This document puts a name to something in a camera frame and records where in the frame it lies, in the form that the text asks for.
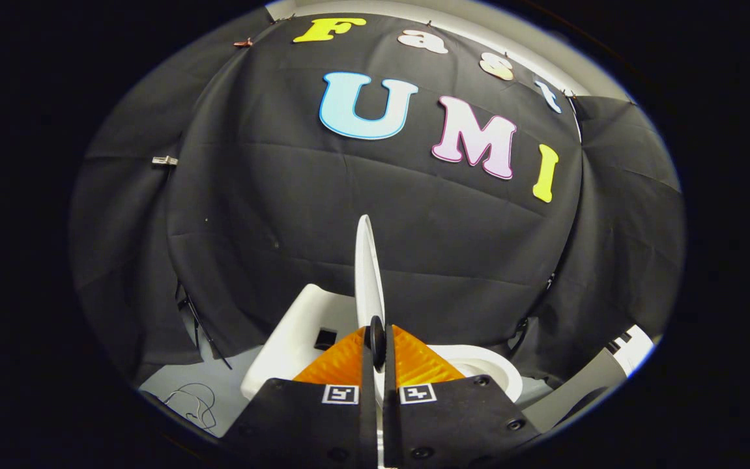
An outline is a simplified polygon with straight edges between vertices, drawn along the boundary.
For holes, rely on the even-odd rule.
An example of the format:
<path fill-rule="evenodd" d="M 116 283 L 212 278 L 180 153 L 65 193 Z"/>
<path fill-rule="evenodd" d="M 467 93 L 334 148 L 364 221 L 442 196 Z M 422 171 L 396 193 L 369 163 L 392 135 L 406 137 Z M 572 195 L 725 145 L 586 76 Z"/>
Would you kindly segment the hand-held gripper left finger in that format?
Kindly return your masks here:
<path fill-rule="evenodd" d="M 221 438 L 240 468 L 377 468 L 371 348 L 356 359 L 360 385 L 270 378 Z"/>

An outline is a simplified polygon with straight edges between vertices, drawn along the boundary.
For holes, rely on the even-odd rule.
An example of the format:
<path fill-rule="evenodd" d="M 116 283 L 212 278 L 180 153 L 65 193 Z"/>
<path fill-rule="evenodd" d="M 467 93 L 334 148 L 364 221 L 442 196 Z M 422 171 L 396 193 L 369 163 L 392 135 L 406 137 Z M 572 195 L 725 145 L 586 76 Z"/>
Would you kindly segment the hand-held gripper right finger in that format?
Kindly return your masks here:
<path fill-rule="evenodd" d="M 541 431 L 492 376 L 398 386 L 393 331 L 386 337 L 386 468 L 499 468 L 536 445 Z"/>

